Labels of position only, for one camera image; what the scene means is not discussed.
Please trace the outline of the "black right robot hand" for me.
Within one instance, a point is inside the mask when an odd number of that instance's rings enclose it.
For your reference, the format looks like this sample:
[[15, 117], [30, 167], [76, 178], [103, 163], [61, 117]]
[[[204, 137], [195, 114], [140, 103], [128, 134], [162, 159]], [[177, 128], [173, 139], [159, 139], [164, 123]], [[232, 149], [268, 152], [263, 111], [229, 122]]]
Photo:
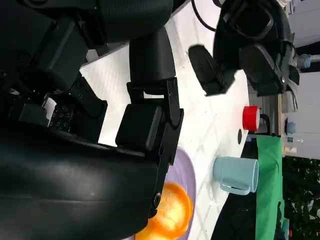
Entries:
[[[184, 110], [165, 24], [171, 0], [0, 3], [0, 237], [121, 240], [156, 215]], [[108, 103], [80, 68], [129, 42], [130, 104], [99, 143]]]

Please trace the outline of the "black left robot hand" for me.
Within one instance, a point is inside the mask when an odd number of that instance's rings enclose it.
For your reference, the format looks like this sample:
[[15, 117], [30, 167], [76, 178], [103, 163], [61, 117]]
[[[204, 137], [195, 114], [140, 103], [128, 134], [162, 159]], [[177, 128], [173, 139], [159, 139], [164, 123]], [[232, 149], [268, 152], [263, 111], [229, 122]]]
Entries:
[[191, 2], [195, 16], [215, 33], [213, 53], [200, 44], [188, 56], [205, 96], [225, 94], [244, 71], [258, 96], [289, 91], [294, 33], [276, 0], [226, 0], [216, 27], [208, 25]]

